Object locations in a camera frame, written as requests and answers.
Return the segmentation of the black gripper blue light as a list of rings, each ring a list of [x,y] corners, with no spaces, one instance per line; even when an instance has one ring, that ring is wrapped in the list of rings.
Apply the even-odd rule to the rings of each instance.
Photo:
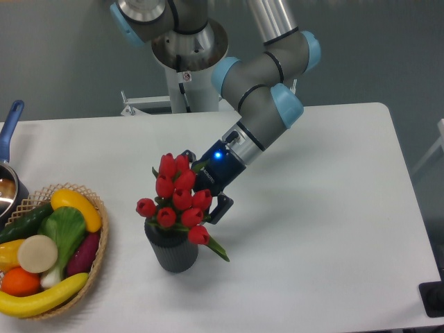
[[[217,196],[216,207],[205,218],[206,223],[217,224],[234,205],[230,197],[220,192],[246,169],[246,165],[221,140],[211,146],[199,160],[190,150],[185,150],[181,156],[188,161],[189,168],[196,172],[193,190],[208,189],[212,196]]]

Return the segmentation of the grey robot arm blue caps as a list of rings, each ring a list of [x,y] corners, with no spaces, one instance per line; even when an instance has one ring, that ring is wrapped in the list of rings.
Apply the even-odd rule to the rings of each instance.
[[[150,44],[163,66],[174,113],[210,112],[227,101],[240,120],[200,159],[195,190],[218,201],[217,223],[233,204],[224,189],[302,115],[287,83],[316,66],[318,40],[301,31],[286,1],[249,1],[264,52],[249,62],[227,55],[228,36],[206,1],[115,1],[111,15],[132,44]]]

